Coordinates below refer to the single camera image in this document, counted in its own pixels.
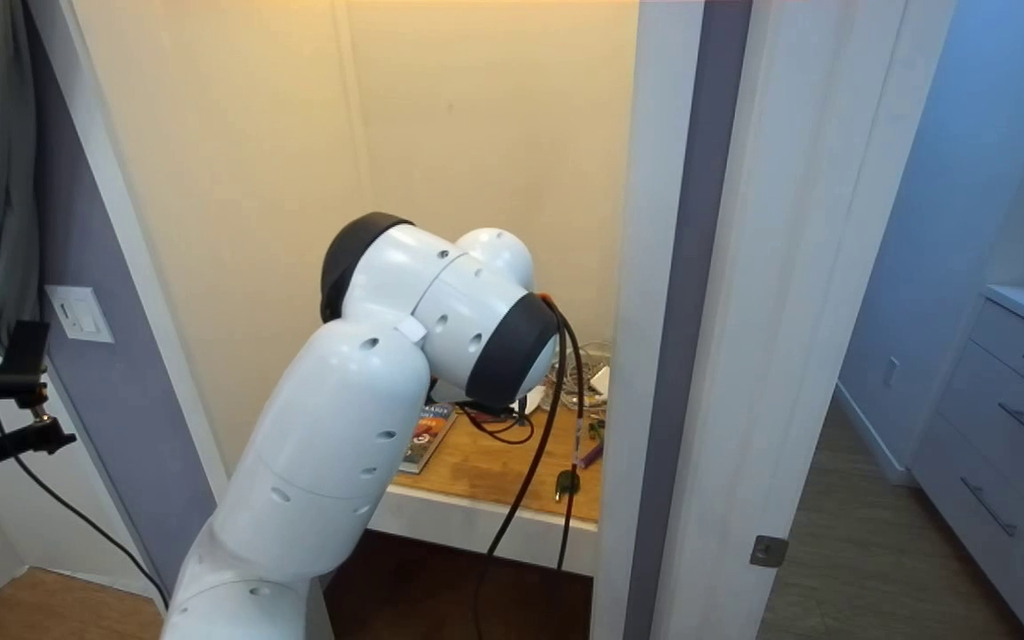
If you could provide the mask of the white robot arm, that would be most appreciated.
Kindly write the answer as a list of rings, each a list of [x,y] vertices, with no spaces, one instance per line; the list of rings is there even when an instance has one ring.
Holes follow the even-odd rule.
[[[193,542],[158,640],[330,640],[321,588],[356,551],[420,411],[514,406],[559,338],[521,238],[348,219],[321,264],[321,326]]]

